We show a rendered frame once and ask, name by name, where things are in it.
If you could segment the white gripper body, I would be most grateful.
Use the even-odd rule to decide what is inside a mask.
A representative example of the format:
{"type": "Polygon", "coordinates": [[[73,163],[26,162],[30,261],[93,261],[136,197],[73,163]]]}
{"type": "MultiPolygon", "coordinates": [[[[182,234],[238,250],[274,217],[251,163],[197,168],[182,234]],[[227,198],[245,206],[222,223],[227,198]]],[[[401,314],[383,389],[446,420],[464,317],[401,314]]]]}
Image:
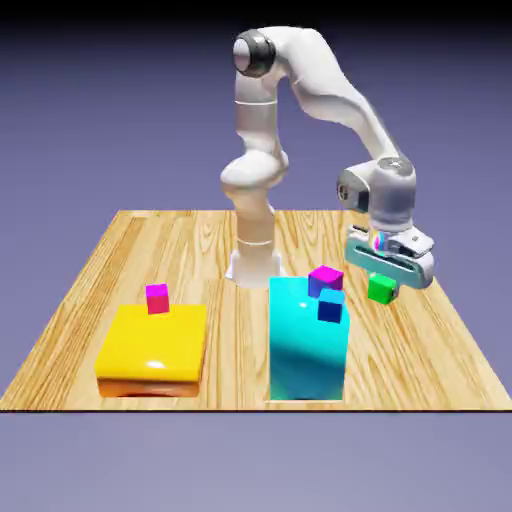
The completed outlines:
{"type": "Polygon", "coordinates": [[[368,273],[377,273],[393,279],[398,285],[414,289],[427,288],[434,277],[434,258],[426,253],[419,258],[403,254],[382,254],[365,242],[350,237],[345,244],[345,260],[368,273]]]}

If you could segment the small green cube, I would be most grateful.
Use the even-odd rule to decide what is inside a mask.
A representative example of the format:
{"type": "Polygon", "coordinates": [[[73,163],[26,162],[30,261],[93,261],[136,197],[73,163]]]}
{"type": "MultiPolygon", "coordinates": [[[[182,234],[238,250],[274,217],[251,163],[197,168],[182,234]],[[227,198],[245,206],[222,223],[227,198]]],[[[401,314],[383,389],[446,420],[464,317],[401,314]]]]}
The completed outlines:
{"type": "Polygon", "coordinates": [[[368,276],[368,298],[380,304],[389,304],[391,301],[392,289],[397,283],[387,276],[370,273],[368,276]]]}

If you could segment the small blue cube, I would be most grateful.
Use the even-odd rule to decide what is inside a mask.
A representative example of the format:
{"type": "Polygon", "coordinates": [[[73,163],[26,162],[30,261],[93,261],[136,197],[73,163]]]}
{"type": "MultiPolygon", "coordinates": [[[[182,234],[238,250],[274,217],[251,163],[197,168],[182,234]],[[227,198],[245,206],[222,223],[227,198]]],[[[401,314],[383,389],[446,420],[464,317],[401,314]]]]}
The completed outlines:
{"type": "Polygon", "coordinates": [[[324,288],[318,298],[318,319],[324,322],[340,323],[344,305],[343,290],[324,288]]]}

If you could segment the small purple cube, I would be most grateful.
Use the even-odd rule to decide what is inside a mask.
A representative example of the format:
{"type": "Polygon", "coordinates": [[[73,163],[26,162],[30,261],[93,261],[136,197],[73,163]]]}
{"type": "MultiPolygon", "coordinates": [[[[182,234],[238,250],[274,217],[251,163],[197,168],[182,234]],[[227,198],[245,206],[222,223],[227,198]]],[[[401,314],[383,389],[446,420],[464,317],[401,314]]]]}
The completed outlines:
{"type": "Polygon", "coordinates": [[[308,275],[308,295],[319,298],[323,289],[342,290],[343,279],[343,271],[321,265],[308,275]]]}

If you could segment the small red cube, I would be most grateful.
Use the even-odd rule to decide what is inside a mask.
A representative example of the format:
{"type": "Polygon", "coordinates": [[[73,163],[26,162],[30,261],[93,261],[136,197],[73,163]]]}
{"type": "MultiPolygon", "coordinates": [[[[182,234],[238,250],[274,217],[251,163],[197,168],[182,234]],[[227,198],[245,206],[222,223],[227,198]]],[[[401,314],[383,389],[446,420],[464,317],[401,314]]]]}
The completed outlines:
{"type": "Polygon", "coordinates": [[[145,286],[146,305],[150,315],[168,313],[170,310],[169,292],[166,283],[145,286]]]}

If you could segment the large cyan box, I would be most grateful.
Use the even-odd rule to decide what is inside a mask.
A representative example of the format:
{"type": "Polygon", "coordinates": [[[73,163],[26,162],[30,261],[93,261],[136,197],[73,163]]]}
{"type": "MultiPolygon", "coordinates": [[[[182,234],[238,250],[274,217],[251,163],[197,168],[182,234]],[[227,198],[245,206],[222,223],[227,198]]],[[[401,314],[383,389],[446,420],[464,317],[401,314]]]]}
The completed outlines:
{"type": "Polygon", "coordinates": [[[270,399],[342,399],[349,329],[346,302],[340,323],[320,321],[306,277],[271,278],[270,399]]]}

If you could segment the large yellow box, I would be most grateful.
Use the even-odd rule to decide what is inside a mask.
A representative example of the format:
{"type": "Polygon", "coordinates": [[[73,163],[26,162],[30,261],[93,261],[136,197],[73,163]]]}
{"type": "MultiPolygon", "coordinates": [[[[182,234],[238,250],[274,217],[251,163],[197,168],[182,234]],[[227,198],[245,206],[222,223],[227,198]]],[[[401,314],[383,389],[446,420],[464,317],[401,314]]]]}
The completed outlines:
{"type": "Polygon", "coordinates": [[[95,362],[103,397],[195,397],[205,354],[204,305],[173,305],[150,315],[144,305],[118,308],[95,362]]]}

